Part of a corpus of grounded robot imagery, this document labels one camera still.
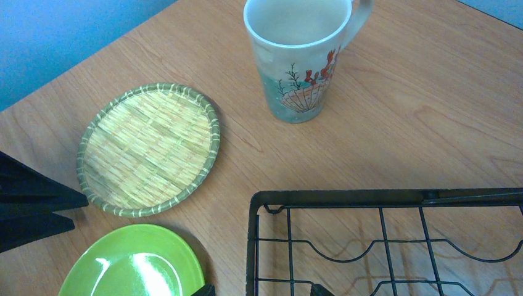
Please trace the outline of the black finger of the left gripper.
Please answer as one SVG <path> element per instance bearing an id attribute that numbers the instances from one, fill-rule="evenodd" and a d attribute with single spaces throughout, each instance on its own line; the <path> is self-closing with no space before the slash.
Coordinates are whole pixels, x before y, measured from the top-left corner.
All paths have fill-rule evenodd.
<path id="1" fill-rule="evenodd" d="M 87 197 L 1 152 L 1 218 L 85 207 Z"/>
<path id="2" fill-rule="evenodd" d="M 1 253 L 74 228 L 73 220 L 55 213 L 1 220 Z"/>

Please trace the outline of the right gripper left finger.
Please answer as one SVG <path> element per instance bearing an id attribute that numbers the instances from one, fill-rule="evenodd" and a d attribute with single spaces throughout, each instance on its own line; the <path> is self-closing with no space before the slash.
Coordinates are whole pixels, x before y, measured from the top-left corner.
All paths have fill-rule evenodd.
<path id="1" fill-rule="evenodd" d="M 215 286 L 212 284 L 206 284 L 195 291 L 191 296 L 215 296 Z"/>

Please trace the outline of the black wire dish rack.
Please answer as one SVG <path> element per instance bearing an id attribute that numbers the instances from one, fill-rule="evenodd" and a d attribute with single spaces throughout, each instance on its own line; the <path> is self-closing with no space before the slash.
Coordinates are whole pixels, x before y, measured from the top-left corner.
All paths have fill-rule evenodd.
<path id="1" fill-rule="evenodd" d="M 249 222 L 247 230 L 246 255 L 246 295 L 258 295 L 261 282 L 285 283 L 290 286 L 290 293 L 295 294 L 296 284 L 317 284 L 313 281 L 296 279 L 294 277 L 293 246 L 307 244 L 320 257 L 331 262 L 340 260 L 329 257 L 320 252 L 310 240 L 294 239 L 292 237 L 291 211 L 293 209 L 337 209 L 337 208 L 373 208 L 378 210 L 382 231 L 382 238 L 372 240 L 366 250 L 359 256 L 346 259 L 352 263 L 365 257 L 376 244 L 385 248 L 389 278 L 377 283 L 372 294 L 376 295 L 382 286 L 390 286 L 394 295 L 397 295 L 399 284 L 412 284 L 414 280 L 401 280 L 395 277 L 390 255 L 390 245 L 398 243 L 396 239 L 389 239 L 384 219 L 386 208 L 415 208 L 419 212 L 424 238 L 417 243 L 425 244 L 434 274 L 433 280 L 423 279 L 421 284 L 436 286 L 439 295 L 443 295 L 446 286 L 457 286 L 468 295 L 472 292 L 460 282 L 443 281 L 440 278 L 435 254 L 432 245 L 438 240 L 431 238 L 424 215 L 425 208 L 436 207 L 518 207 L 522 208 L 522 188 L 464 188 L 464 189 L 357 189 L 357 190 L 293 190 L 293 191 L 260 191 L 255 193 L 249 205 Z M 273 242 L 272 238 L 260 237 L 260 218 L 258 210 L 264 208 L 272 215 L 286 213 L 287 237 L 280 239 L 288 248 L 289 277 L 287 279 L 261 277 L 260 243 Z"/>

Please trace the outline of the green plate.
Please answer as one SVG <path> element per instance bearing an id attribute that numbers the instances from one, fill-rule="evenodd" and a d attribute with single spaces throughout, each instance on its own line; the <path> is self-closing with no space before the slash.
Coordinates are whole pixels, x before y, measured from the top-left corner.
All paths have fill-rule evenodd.
<path id="1" fill-rule="evenodd" d="M 59 295 L 193 295 L 205 285 L 189 244 L 154 224 L 101 237 L 73 265 Z"/>

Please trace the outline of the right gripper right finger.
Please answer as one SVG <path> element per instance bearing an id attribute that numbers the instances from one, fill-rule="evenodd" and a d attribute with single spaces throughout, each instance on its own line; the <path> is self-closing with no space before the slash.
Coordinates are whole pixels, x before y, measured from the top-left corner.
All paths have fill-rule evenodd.
<path id="1" fill-rule="evenodd" d="M 334 294 L 321 284 L 313 284 L 310 289 L 310 296 L 334 296 Z"/>

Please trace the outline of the woven bamboo tray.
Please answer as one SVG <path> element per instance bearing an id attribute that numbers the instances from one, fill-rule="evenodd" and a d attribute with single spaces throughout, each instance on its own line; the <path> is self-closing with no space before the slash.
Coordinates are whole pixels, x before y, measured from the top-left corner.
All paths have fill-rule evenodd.
<path id="1" fill-rule="evenodd" d="M 187 199 L 218 156 L 221 131 L 211 100 L 177 83 L 151 83 L 102 108 L 81 137 L 76 173 L 102 211 L 139 218 Z"/>

